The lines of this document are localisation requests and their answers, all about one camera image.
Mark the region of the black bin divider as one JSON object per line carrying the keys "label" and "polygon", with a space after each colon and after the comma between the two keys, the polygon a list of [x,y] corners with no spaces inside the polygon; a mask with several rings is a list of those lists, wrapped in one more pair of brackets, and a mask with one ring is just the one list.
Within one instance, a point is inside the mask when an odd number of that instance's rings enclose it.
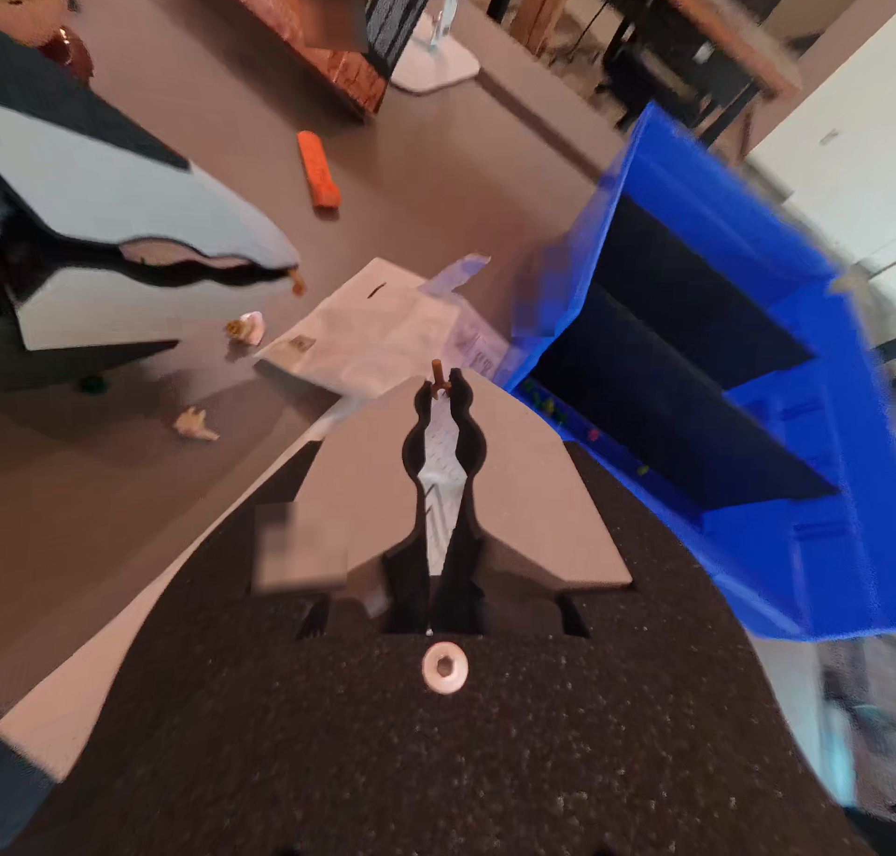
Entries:
{"label": "black bin divider", "polygon": [[592,279],[724,391],[815,359],[628,195],[616,204]]}
{"label": "black bin divider", "polygon": [[599,284],[533,377],[703,511],[840,492]]}

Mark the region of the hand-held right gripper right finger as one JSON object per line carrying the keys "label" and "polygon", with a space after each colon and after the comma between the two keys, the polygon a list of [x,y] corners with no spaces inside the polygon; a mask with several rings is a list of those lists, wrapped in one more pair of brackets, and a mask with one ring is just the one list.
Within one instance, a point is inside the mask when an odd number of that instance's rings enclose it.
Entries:
{"label": "hand-held right gripper right finger", "polygon": [[577,618],[577,593],[633,584],[565,442],[470,369],[450,374],[465,473],[448,546],[449,618]]}

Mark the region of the black flower print box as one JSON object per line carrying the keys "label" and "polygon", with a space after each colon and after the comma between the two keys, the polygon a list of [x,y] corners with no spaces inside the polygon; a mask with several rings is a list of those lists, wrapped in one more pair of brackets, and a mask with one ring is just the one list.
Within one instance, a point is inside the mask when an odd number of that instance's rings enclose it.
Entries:
{"label": "black flower print box", "polygon": [[429,0],[232,0],[362,118],[374,117]]}

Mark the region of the orange brick separator tool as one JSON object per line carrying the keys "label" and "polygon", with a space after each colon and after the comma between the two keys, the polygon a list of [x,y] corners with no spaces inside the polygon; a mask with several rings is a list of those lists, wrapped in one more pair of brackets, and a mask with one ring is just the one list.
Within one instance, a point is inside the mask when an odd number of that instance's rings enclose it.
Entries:
{"label": "orange brick separator tool", "polygon": [[304,130],[297,132],[296,139],[313,207],[323,211],[340,209],[342,192],[332,178],[321,138]]}

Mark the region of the white stand base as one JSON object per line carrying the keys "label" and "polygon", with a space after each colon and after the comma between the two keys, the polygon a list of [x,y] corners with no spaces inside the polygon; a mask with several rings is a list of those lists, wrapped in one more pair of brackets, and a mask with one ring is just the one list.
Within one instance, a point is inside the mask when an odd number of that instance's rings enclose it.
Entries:
{"label": "white stand base", "polygon": [[438,14],[422,12],[392,72],[392,86],[423,96],[476,78],[478,59],[450,34],[457,5],[442,0]]}

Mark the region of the blue plastic bin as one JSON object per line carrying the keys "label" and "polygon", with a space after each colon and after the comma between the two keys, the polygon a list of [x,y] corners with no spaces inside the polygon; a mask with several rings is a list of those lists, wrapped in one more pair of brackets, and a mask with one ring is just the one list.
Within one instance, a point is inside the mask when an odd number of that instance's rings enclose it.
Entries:
{"label": "blue plastic bin", "polygon": [[[838,495],[703,511],[533,377],[588,295],[621,195],[661,221],[815,354],[724,395]],[[879,359],[835,265],[656,105],[561,238],[536,252],[511,314],[504,387],[579,442],[699,559],[757,635],[894,631],[894,434]]]}

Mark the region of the person's dark trouser leg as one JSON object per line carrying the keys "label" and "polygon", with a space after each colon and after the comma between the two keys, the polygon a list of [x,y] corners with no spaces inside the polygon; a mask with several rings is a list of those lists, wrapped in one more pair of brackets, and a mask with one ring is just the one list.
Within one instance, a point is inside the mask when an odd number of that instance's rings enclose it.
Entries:
{"label": "person's dark trouser leg", "polygon": [[1,741],[1,847],[5,848],[55,788],[43,768]]}

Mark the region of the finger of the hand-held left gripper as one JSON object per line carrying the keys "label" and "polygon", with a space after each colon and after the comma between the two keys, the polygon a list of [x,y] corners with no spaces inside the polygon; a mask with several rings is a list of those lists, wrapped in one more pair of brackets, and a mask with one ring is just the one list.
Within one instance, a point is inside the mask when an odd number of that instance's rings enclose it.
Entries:
{"label": "finger of the hand-held left gripper", "polygon": [[13,305],[27,348],[47,350],[179,339],[207,322],[260,310],[295,285],[297,258],[265,266],[241,257],[112,257],[90,266],[13,261]]}
{"label": "finger of the hand-held left gripper", "polygon": [[73,241],[166,240],[266,269],[300,263],[266,214],[204,169],[176,168],[6,108],[1,175],[22,209]]}

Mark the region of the black office chair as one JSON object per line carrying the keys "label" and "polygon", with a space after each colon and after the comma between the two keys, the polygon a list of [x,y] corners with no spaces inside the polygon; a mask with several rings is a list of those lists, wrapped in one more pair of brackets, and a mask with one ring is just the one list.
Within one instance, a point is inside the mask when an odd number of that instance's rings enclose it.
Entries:
{"label": "black office chair", "polygon": [[625,132],[650,103],[711,146],[760,93],[730,56],[666,0],[652,0],[638,18],[625,17],[600,58],[594,95],[623,108]]}

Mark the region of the long wooden table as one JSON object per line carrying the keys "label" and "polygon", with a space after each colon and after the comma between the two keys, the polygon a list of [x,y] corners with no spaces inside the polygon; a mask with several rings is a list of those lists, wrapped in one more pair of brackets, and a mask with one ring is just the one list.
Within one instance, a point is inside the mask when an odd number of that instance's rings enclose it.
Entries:
{"label": "long wooden table", "polygon": [[666,0],[760,89],[790,98],[802,88],[797,61],[737,0]]}

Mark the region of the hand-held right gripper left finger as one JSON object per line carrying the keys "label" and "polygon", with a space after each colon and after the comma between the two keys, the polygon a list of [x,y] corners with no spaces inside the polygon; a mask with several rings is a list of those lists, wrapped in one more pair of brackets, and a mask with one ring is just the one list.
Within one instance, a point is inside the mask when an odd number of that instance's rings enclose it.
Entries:
{"label": "hand-held right gripper left finger", "polygon": [[326,434],[294,499],[294,585],[360,602],[371,618],[427,584],[419,474],[428,380],[408,378]]}

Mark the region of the dark brown brick piece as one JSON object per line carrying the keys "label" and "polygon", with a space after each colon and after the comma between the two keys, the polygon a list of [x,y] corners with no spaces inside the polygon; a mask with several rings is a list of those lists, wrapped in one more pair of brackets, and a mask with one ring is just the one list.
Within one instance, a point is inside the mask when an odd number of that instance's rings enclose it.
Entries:
{"label": "dark brown brick piece", "polygon": [[83,40],[70,27],[61,26],[39,52],[68,71],[81,84],[90,87],[94,64]]}

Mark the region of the white paper bag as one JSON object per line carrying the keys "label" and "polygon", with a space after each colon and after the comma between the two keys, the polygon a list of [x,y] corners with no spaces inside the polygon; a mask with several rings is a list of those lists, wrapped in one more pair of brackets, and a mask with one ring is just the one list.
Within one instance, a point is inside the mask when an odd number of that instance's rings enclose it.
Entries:
{"label": "white paper bag", "polygon": [[[408,378],[432,383],[431,360],[445,370],[471,369],[493,379],[508,353],[504,336],[476,312],[458,288],[482,270],[486,257],[469,255],[424,281],[375,258],[304,320],[267,346],[263,363],[342,399],[312,425],[308,440],[327,433],[366,402]],[[457,521],[465,473],[450,447],[458,430],[447,397],[429,398],[434,425],[423,434],[419,479],[425,499],[428,568],[440,570]],[[259,592],[294,585],[294,499],[264,509],[252,585]]]}

